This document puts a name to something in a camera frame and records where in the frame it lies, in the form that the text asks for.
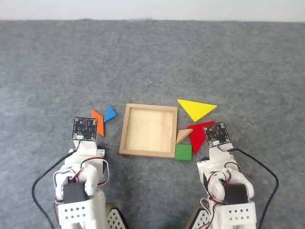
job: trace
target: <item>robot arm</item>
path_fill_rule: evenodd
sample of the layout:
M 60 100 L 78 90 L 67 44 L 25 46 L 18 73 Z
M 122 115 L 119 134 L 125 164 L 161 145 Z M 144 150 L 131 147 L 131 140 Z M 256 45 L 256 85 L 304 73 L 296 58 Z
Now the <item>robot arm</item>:
M 103 159 L 105 151 L 96 146 L 96 124 L 96 119 L 75 119 L 73 140 L 78 150 L 54 173 L 55 203 L 61 229 L 107 229 L 106 198 L 97 186 L 104 176 L 104 162 L 109 168 Z
M 255 229 L 253 185 L 240 172 L 230 155 L 233 145 L 229 141 L 224 123 L 204 129 L 210 149 L 209 157 L 197 162 L 200 181 L 208 195 L 211 221 L 202 229 Z

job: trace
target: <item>yellow triangle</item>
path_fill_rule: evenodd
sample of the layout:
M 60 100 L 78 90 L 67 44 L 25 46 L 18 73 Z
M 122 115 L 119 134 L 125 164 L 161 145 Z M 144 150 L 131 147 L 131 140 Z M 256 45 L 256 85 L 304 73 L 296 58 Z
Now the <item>yellow triangle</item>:
M 182 99 L 177 99 L 177 101 L 194 122 L 197 122 L 217 107 L 212 104 L 202 104 Z

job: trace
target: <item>white wall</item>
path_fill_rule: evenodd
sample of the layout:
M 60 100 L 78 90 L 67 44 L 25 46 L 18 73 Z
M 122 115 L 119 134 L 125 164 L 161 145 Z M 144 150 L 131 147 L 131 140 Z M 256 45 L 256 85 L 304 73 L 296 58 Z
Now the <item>white wall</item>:
M 305 0 L 0 0 L 0 20 L 305 21 Z

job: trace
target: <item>green square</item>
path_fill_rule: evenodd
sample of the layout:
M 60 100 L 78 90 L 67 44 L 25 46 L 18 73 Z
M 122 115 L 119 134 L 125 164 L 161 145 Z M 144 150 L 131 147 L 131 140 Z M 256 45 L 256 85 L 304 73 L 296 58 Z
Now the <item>green square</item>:
M 192 145 L 176 145 L 175 159 L 178 161 L 191 161 L 192 160 Z

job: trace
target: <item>black circuit board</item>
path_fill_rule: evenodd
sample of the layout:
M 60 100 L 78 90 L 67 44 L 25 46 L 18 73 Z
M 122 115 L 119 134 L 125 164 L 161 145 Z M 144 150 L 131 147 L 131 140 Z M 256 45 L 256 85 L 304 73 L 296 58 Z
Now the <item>black circuit board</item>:
M 224 122 L 215 123 L 203 128 L 209 148 L 230 142 Z
M 97 118 L 81 118 L 74 119 L 73 140 L 82 139 L 83 141 L 95 141 L 97 130 Z

